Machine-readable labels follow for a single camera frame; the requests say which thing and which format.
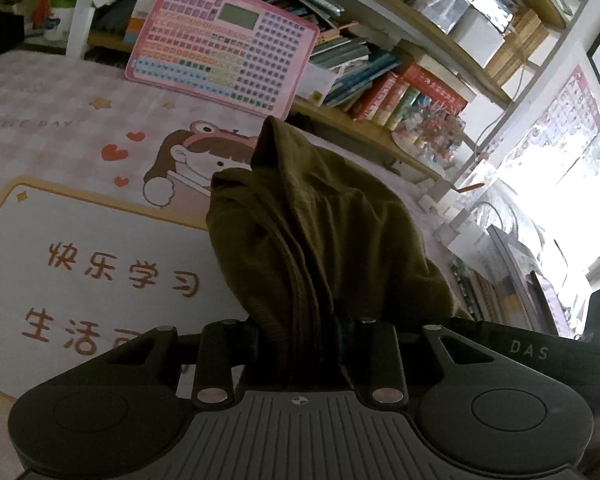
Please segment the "pink learning tablet toy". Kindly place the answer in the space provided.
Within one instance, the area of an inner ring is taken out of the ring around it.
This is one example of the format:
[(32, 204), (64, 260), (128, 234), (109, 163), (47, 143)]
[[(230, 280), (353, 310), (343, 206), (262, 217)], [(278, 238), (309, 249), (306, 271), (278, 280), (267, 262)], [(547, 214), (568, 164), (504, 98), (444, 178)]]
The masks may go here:
[(284, 119), (319, 32), (261, 0), (156, 0), (124, 76)]

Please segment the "white pen holder cup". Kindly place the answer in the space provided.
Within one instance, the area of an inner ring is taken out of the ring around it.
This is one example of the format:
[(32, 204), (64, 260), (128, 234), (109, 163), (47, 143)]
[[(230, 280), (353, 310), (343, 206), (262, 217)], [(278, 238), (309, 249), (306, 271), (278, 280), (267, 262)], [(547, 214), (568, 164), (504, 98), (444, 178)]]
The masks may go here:
[(47, 41), (67, 41), (73, 19), (74, 0), (52, 0), (44, 22), (43, 37)]

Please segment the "red thick dictionary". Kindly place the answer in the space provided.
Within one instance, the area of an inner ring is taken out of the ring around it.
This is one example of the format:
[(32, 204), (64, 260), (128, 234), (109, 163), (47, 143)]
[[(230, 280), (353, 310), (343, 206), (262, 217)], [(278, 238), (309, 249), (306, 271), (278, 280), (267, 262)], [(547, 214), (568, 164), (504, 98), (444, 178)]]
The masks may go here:
[(401, 70), (401, 77), (431, 102), (442, 106), (447, 112), (458, 115), (467, 106), (468, 101), (433, 73), (428, 72), (416, 63), (411, 63)]

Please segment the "dark brown garment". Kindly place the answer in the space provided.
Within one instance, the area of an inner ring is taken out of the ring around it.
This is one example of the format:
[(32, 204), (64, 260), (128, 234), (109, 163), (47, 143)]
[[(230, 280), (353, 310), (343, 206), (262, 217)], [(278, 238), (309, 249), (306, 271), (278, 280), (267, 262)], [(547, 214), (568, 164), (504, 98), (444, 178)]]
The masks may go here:
[(213, 176), (207, 224), (256, 332), (248, 388), (346, 388), (340, 338), (356, 320), (403, 330), (460, 315), (403, 200), (276, 118), (248, 168)]

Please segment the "pink checkered desk mat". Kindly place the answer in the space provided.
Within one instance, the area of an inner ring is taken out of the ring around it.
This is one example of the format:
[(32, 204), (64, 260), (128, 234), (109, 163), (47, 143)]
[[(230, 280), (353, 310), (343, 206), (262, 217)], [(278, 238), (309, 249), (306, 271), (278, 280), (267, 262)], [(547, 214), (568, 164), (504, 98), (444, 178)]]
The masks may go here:
[(110, 66), (0, 56), (0, 411), (151, 327), (244, 316), (204, 215), (142, 192), (162, 140), (201, 117), (261, 125)]

